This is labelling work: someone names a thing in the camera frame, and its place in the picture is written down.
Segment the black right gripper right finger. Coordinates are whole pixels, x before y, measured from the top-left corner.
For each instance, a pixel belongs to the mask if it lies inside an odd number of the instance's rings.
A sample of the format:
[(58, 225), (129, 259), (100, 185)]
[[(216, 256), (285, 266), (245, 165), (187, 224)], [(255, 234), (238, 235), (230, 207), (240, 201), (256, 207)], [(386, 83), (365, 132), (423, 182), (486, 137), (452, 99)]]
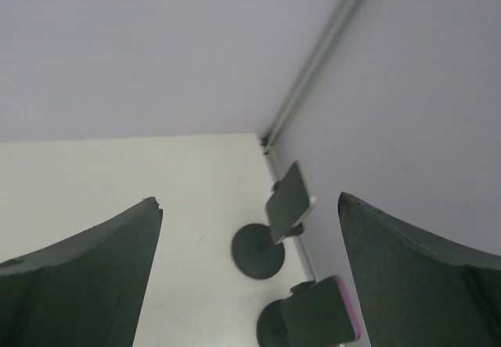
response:
[(373, 346), (498, 346), (500, 257), (403, 222), (349, 193), (338, 215)]

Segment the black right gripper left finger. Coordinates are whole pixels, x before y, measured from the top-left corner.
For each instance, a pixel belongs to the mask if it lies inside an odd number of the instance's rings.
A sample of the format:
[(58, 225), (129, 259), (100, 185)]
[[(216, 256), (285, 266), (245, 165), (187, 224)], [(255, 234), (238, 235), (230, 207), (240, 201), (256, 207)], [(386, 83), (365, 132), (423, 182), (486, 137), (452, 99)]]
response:
[(3, 346), (131, 346), (163, 211), (148, 197), (1, 264)]

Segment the black phone stand round base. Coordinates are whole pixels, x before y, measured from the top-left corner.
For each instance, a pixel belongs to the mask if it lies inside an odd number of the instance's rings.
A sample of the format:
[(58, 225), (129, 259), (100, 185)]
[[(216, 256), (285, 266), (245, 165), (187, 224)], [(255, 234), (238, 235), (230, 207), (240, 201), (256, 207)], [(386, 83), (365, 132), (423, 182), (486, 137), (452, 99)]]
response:
[(330, 283), (306, 281), (260, 313), (256, 335), (260, 346), (331, 346)]

